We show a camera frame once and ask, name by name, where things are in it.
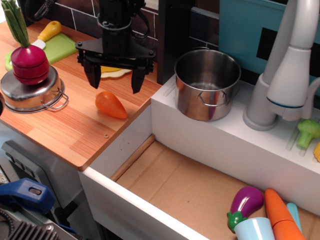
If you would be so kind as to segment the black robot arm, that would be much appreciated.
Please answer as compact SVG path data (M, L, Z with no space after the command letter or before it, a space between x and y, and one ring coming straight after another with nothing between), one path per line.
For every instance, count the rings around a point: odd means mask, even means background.
M153 72L155 52L139 45L132 30L133 17L139 16L148 27L149 22L141 12L143 0L101 0L97 24L102 30L99 39L79 41L77 60L84 69L92 87L100 84L101 67L113 67L132 71L133 93L141 90L145 76Z

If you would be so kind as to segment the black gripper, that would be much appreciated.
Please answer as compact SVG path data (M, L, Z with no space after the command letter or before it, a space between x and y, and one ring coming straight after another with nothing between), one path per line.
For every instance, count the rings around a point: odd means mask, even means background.
M133 70L133 94L140 92L146 71L154 69L153 58L156 54L133 39L132 21L130 14L99 14L97 25L101 29L101 37L75 44L78 62L93 88L99 87L101 66Z

